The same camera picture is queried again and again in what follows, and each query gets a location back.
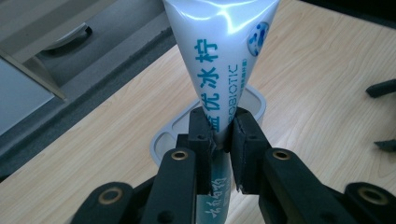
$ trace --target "dark gray floor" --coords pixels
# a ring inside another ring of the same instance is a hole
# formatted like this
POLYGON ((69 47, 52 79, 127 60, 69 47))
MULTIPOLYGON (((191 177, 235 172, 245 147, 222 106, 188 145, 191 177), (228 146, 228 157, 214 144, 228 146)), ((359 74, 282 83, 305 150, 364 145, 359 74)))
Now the dark gray floor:
POLYGON ((119 0, 87 24, 89 37, 37 55, 65 92, 0 136, 0 176, 10 175, 172 48, 159 0, 119 0))

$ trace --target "round blue logo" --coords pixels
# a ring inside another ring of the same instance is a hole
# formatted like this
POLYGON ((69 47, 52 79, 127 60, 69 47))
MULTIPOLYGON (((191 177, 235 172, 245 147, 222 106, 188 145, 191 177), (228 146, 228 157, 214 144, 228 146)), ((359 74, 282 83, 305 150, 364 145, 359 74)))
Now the round blue logo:
POLYGON ((247 47, 251 55, 259 55, 262 50, 265 37, 267 37, 269 27, 268 23, 262 21, 251 30, 247 40, 247 47))

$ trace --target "white toothpaste tube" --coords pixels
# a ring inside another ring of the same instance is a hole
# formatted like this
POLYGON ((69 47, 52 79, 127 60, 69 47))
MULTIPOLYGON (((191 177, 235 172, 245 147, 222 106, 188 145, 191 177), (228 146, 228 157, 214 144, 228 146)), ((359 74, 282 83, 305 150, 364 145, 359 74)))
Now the white toothpaste tube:
MULTIPOLYGON (((279 0, 163 1, 184 63, 221 149, 279 0)), ((226 153, 215 154, 212 184, 222 191, 206 201, 198 200, 199 223, 224 223, 227 216, 230 186, 223 186, 231 184, 231 171, 224 167, 229 167, 230 162, 226 153)))

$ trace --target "table surface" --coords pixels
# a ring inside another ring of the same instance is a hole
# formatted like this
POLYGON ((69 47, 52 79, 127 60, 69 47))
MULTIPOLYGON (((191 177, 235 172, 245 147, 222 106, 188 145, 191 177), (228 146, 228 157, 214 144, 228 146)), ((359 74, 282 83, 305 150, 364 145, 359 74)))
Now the table surface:
MULTIPOLYGON (((262 130, 325 185, 396 194, 396 154, 373 144, 396 136, 396 95, 365 93, 395 62, 395 30, 283 0, 249 81, 267 100, 262 130)), ((152 137, 195 98, 174 47, 0 185, 1 223, 64 223, 95 188, 152 177, 152 137)), ((257 201, 234 190, 227 223, 263 223, 257 201)))

